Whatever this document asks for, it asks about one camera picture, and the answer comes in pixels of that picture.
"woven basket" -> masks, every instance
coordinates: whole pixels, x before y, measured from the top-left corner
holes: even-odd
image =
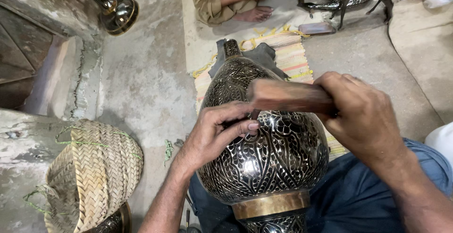
[[[49,233],[78,233],[99,225],[130,197],[143,168],[142,150],[118,128],[79,120],[71,141],[49,166]]]

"bare foot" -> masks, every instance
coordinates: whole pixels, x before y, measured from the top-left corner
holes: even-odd
[[[233,20],[244,22],[263,22],[266,21],[274,9],[270,6],[256,6],[254,9],[235,14]]]

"fingernail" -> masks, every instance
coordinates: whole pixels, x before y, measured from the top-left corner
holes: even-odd
[[[257,130],[259,128],[260,128],[260,124],[259,123],[251,123],[251,124],[249,124],[249,130],[250,131]]]

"brass vase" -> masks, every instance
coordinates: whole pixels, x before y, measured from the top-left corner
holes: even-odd
[[[225,63],[205,94],[201,109],[247,101],[256,78],[279,79],[243,57],[234,39],[224,43]],[[236,138],[197,171],[209,194],[233,208],[250,233],[304,233],[309,190],[327,170],[328,146],[322,123],[312,113],[262,111],[256,136]]]
[[[135,0],[94,0],[102,9],[100,19],[107,33],[118,36],[137,20],[139,4]]]

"knee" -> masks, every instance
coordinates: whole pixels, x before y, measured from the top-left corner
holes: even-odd
[[[433,148],[420,142],[404,138],[404,144],[418,157],[420,166],[431,181],[445,195],[453,190],[453,170],[447,159]]]

